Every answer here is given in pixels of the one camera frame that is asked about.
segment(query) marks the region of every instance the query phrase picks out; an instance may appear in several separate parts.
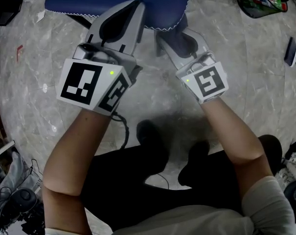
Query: white t-shirt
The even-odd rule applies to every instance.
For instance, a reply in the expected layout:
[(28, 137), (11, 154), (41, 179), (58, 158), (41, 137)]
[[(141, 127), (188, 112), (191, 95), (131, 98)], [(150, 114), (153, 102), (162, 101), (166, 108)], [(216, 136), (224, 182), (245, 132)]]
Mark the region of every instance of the white t-shirt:
[[(256, 182), (242, 200), (241, 214), (210, 206), (183, 206), (159, 213), (113, 235), (296, 235), (294, 212), (277, 180)], [(46, 229), (46, 235), (74, 235)]]

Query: person's lap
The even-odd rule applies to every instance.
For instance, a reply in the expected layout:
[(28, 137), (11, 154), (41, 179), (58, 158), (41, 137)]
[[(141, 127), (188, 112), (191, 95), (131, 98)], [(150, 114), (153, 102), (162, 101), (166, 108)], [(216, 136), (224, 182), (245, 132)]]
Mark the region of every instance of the person's lap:
[[(273, 164), (281, 156), (281, 147), (269, 137), (272, 136), (260, 139)], [(167, 160), (157, 148), (143, 146), (94, 157), (81, 195), (85, 207), (113, 231), (180, 206), (208, 205), (241, 211), (236, 176), (224, 151), (199, 161), (190, 173), (192, 189), (187, 190), (168, 190), (144, 183), (150, 175), (162, 172)]]

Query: person's right arm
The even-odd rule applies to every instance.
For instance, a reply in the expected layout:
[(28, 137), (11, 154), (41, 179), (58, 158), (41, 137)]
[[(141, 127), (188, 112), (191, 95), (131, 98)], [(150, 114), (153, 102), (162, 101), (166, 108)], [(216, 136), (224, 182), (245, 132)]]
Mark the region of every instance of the person's right arm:
[(201, 105), (227, 156), (234, 165), (240, 195), (260, 179), (272, 176), (261, 142), (220, 98)]

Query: tile floor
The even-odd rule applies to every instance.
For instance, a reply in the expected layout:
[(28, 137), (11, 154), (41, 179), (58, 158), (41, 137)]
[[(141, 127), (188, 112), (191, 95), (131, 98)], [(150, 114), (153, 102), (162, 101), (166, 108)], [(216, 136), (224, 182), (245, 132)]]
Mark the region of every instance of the tile floor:
[[(9, 139), (15, 140), (27, 162), (38, 160), (43, 170), (58, 139), (79, 108), (56, 100), (64, 59), (72, 57), (87, 30), (65, 15), (44, 10), (45, 0), (24, 3), (21, 12), (0, 37), (0, 112)], [(296, 8), (261, 19), (242, 13), (236, 0), (190, 0), (189, 27), (201, 33), (227, 74), (229, 91), (223, 99), (257, 135), (276, 135), (287, 148), (296, 140), (296, 68), (283, 62), (289, 37), (296, 39)], [(128, 146), (138, 145), (136, 124), (152, 119), (171, 151), (162, 173), (171, 189), (181, 189), (177, 176), (186, 164), (187, 151), (200, 139), (208, 139), (212, 152), (219, 151), (214, 133), (194, 98), (175, 78), (167, 56), (154, 55), (153, 31), (145, 29), (135, 57), (143, 67), (137, 83), (125, 94), (118, 112), (128, 121)], [(18, 60), (16, 49), (23, 45)], [(119, 148), (124, 127), (112, 122), (98, 154)], [(154, 176), (149, 183), (165, 187)], [(110, 228), (88, 214), (95, 234)]]

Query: trash can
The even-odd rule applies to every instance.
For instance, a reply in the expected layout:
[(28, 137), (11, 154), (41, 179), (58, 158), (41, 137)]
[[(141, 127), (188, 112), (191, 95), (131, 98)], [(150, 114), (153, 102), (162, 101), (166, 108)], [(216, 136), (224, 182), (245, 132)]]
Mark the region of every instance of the trash can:
[(237, 2), (242, 11), (251, 18), (261, 18), (288, 10), (286, 0), (237, 0)]

